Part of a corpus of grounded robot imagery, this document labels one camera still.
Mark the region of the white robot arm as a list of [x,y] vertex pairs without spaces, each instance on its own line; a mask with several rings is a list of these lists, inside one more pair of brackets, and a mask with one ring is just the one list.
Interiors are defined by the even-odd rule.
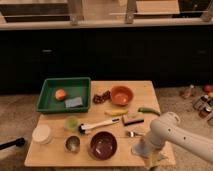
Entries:
[[179,124],[180,118],[174,112],[164,113],[152,120],[150,131],[139,143],[142,155],[147,157],[155,150],[161,150],[168,141],[213,164],[213,139],[186,131]]

